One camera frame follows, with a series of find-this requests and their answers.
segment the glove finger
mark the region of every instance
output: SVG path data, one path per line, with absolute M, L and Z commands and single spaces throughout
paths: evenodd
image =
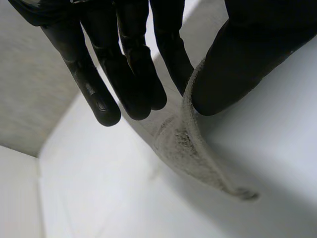
M 141 83 L 151 108 L 162 109 L 167 102 L 167 97 L 144 37 L 149 2 L 148 0 L 116 0 L 115 8 L 121 42 L 129 65 Z
M 60 52 L 97 120 L 105 126 L 116 124 L 121 117 L 119 107 L 89 56 L 79 20 L 65 20 L 41 28 Z
M 150 0 L 150 3 L 159 52 L 174 84 L 183 95 L 194 71 L 179 35 L 185 0 Z
M 227 21 L 195 80 L 195 109 L 211 116 L 236 103 L 315 34 L 309 28 L 280 32 L 242 29 Z
M 87 2 L 80 20 L 90 37 L 101 67 L 128 115 L 145 119 L 151 112 L 142 86 L 133 75 L 118 44 L 117 21 L 112 1 Z

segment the gray surface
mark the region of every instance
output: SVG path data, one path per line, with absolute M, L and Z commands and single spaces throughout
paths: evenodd
M 40 28 L 0 0 L 0 145 L 36 156 L 77 88 Z

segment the white wall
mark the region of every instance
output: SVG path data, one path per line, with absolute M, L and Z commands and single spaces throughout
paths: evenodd
M 43 238 L 34 157 L 0 146 L 0 237 Z

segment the gray cloth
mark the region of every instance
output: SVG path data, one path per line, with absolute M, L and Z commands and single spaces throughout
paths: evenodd
M 192 105 L 192 88 L 204 60 L 197 66 L 183 97 L 182 107 L 174 113 L 161 114 L 154 126 L 153 149 L 160 159 L 178 174 L 190 176 L 199 182 L 226 192 L 241 200 L 255 200 L 258 194 L 237 188 L 222 171 L 221 158 L 205 143 L 199 131 Z

